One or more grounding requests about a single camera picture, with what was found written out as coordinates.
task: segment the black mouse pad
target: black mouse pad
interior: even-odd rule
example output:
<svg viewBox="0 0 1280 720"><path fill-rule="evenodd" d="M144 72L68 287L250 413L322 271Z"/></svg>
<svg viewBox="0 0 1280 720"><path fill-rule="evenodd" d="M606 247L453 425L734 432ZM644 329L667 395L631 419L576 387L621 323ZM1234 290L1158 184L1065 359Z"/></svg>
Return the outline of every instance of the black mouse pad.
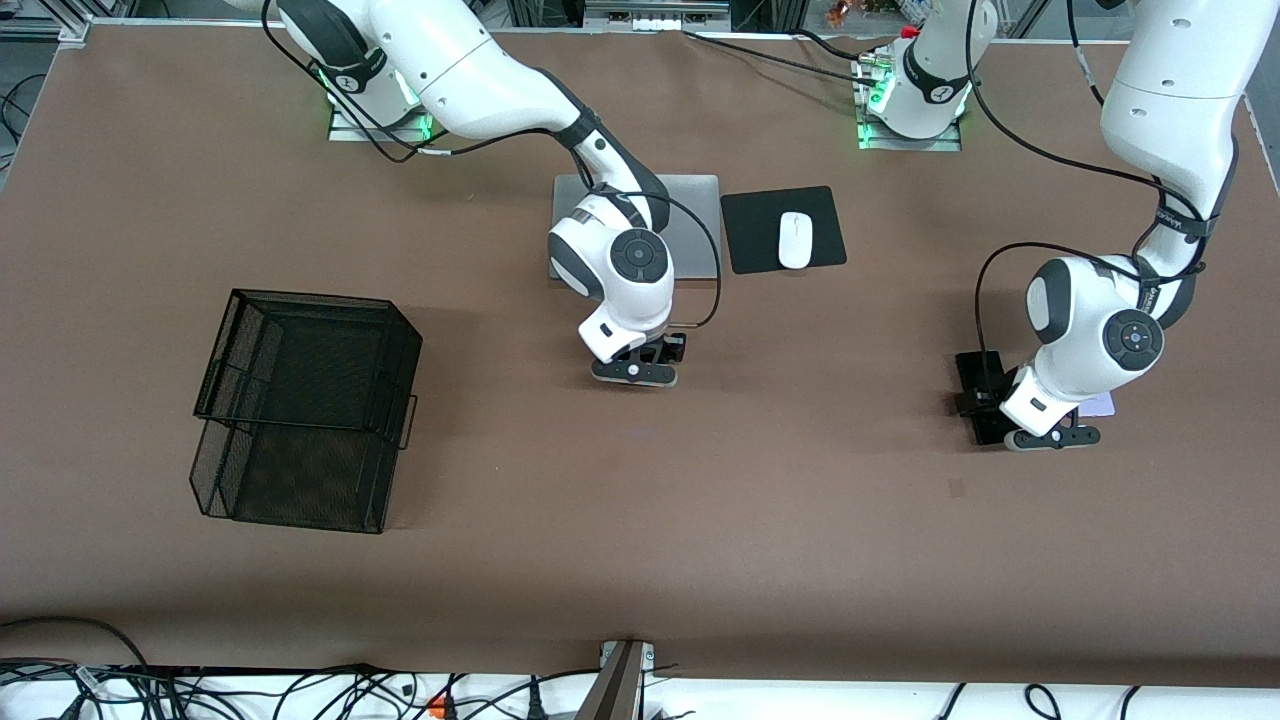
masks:
<svg viewBox="0 0 1280 720"><path fill-rule="evenodd" d="M810 268L844 265L849 260L829 187L744 192L721 197L728 256L735 274L786 269L778 263L778 225L783 213L804 213L813 218Z"/></svg>

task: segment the mesh basket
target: mesh basket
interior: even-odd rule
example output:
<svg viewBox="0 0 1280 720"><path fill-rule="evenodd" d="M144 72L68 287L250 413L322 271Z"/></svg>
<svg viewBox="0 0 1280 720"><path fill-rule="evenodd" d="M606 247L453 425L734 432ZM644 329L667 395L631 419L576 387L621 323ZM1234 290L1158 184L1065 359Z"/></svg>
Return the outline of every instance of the mesh basket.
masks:
<svg viewBox="0 0 1280 720"><path fill-rule="evenodd" d="M196 400L200 511L381 532L421 348L383 300L232 291Z"/></svg>

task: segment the black wire basket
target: black wire basket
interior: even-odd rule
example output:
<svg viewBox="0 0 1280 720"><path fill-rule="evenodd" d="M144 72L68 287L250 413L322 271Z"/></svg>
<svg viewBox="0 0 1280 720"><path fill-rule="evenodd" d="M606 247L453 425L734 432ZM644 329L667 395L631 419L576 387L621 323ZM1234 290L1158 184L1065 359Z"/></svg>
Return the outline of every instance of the black wire basket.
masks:
<svg viewBox="0 0 1280 720"><path fill-rule="evenodd" d="M384 300L233 290L196 401L200 511L380 533L421 348Z"/></svg>

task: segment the basket handle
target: basket handle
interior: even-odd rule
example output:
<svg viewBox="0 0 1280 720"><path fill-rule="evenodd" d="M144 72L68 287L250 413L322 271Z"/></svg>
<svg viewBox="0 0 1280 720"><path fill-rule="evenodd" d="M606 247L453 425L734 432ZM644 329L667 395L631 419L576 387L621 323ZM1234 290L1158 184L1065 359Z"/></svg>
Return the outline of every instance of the basket handle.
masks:
<svg viewBox="0 0 1280 720"><path fill-rule="evenodd" d="M408 438L413 434L413 415L417 415L417 396L410 393L408 398L413 401L413 405L408 409L408 421L404 423L404 436L398 446L401 450L406 450L408 447Z"/></svg>

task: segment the table surface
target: table surface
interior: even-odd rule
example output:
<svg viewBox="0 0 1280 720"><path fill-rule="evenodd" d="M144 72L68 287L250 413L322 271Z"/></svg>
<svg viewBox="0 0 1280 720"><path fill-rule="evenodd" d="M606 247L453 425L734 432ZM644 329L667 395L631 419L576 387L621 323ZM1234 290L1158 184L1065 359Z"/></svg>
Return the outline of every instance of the table surface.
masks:
<svg viewBox="0 0 1280 720"><path fill-rule="evenodd" d="M1126 250L1153 193L973 114L960 154L859 151L844 83L673 33L500 41L655 172L829 184L849 263L730 274L677 387L599 384L591 304L545 274L556 143L393 167L324 140L260 31L97 27L0 196L0 616L111 620L157 664L550 671L637 635L690 675L1280 676L1280 202L1244 111L1197 302L1102 445L979 451L951 356L983 258ZM1101 77L1121 50L1089 50ZM996 45L983 77L1029 140L1115 163L1070 47ZM1044 259L988 274L1010 360ZM232 287L388 299L425 337L385 534L197 512L191 409ZM675 315L709 296L681 286ZM125 660L82 632L5 642Z"/></svg>

